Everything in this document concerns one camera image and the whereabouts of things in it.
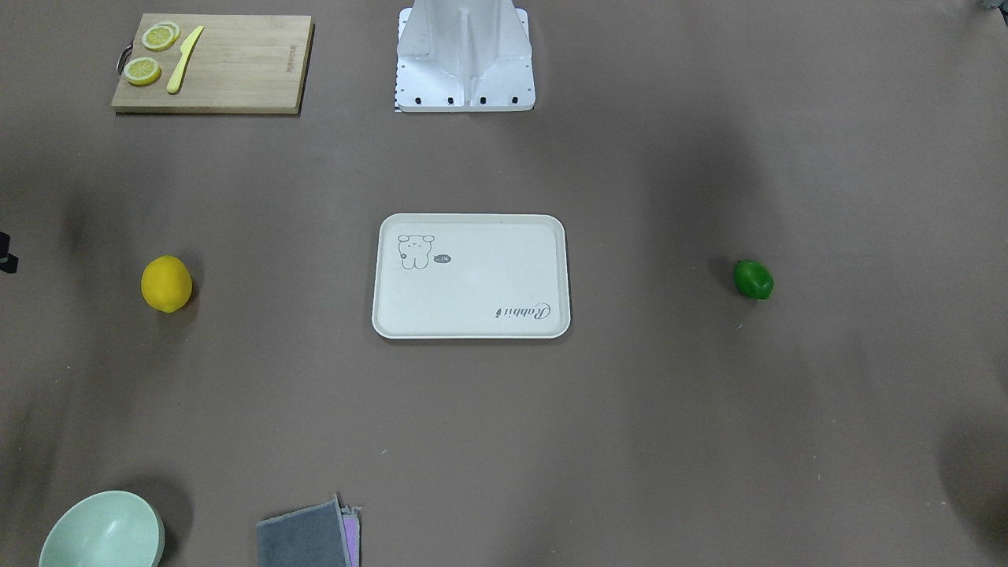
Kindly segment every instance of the lemon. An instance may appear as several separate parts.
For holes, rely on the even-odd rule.
[[[150,307],[172,313],[188,302],[193,295],[193,277],[180,259],[161,256],[144,268],[140,293]]]
[[[177,37],[175,28],[158,23],[144,31],[140,40],[143,42],[143,46],[151,51],[163,51],[175,42],[175,37]]]
[[[178,39],[178,36],[182,34],[182,30],[178,28],[178,24],[175,23],[175,22],[173,22],[173,21],[159,21],[159,22],[155,23],[154,25],[152,25],[150,27],[157,27],[159,25],[163,25],[164,27],[170,27],[171,28],[171,30],[174,32],[174,33],[171,34],[171,40],[172,41],[174,41],[175,39]]]
[[[161,66],[151,58],[137,58],[123,69],[123,75],[130,85],[143,87],[157,81],[161,76]]]

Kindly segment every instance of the green bowl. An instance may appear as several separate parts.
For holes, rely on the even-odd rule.
[[[146,500],[110,490],[81,500],[45,538],[38,567],[155,567],[164,525]]]

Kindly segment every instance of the white tray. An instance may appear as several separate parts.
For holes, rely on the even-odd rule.
[[[571,325],[563,225],[548,215],[388,217],[371,323],[389,339],[562,335]]]

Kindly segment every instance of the lime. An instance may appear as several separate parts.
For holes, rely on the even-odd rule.
[[[163,51],[175,42],[175,37],[177,37],[175,28],[159,23],[144,31],[140,41],[143,42],[144,47],[151,51]]]
[[[140,293],[147,305],[172,313],[193,295],[193,277],[185,264],[174,256],[161,256],[147,264],[140,276]]]
[[[123,76],[130,85],[150,85],[161,76],[161,66],[151,58],[137,58],[123,68]]]
[[[735,264],[735,288],[747,298],[765,300],[773,292],[773,276],[756,260],[739,260]]]

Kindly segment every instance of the bear drawing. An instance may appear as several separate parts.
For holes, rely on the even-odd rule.
[[[399,257],[402,258],[402,267],[406,269],[423,269],[427,267],[428,254],[430,253],[430,243],[434,237],[427,236],[406,236],[399,235]]]

